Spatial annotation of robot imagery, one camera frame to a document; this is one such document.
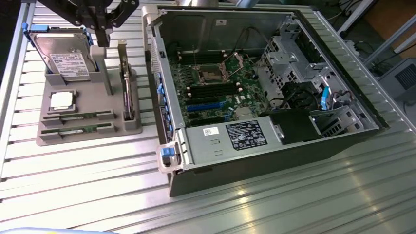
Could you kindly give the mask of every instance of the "aluminum slats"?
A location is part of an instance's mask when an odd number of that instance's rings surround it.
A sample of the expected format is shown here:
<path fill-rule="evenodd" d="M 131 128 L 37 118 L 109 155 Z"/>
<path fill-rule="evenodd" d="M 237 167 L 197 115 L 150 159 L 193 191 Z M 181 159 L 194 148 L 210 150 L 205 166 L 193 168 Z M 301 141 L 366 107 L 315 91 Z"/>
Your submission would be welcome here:
<path fill-rule="evenodd" d="M 14 142 L 7 147 L 2 173 L 0 230 L 22 226 L 123 234 L 151 231 L 382 234 L 415 230 L 413 126 L 394 110 L 398 108 L 387 101 L 390 98 L 355 58 L 346 54 L 346 47 L 333 36 L 327 23 L 321 21 L 321 15 L 309 7 L 297 8 L 343 61 L 391 129 L 330 160 L 170 198 L 169 179 L 157 166 L 155 114 L 143 63 L 141 11 L 137 11 L 129 20 L 133 24 L 115 29 L 111 35 L 106 63 L 114 68 L 118 63 L 115 38 L 129 39 L 130 60 L 141 75 L 139 99 L 146 126 L 139 135 L 37 145 L 33 138 L 46 80 L 41 57 L 27 48 L 13 118 L 10 140 Z M 70 26 L 39 3 L 34 23 Z"/>

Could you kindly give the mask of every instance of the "white sticker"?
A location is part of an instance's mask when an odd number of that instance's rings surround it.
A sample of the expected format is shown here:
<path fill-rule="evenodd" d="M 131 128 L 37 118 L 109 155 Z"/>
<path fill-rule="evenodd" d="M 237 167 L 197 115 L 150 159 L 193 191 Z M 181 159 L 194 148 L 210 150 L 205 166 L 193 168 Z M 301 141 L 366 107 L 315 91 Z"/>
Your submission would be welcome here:
<path fill-rule="evenodd" d="M 205 130 L 205 135 L 206 135 L 206 136 L 210 136 L 210 135 L 214 135 L 214 134 L 219 134 L 219 133 L 221 133 L 218 127 L 214 127 L 214 128 L 205 128 L 203 130 Z"/>
<path fill-rule="evenodd" d="M 63 77 L 81 77 L 89 75 L 89 69 L 82 53 L 51 54 L 51 58 Z"/>
<path fill-rule="evenodd" d="M 227 20 L 218 20 L 215 22 L 215 26 L 226 26 L 227 25 Z"/>

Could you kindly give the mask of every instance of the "warning label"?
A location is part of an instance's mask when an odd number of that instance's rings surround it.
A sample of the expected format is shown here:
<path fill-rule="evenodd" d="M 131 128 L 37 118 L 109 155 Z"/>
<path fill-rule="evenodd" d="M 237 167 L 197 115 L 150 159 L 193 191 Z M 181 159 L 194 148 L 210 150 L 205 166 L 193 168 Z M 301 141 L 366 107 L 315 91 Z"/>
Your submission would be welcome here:
<path fill-rule="evenodd" d="M 81 77 L 89 75 L 89 69 L 82 53 L 51 54 L 51 58 L 63 77 Z"/>
<path fill-rule="evenodd" d="M 258 120 L 226 125 L 234 149 L 245 150 L 267 145 Z"/>

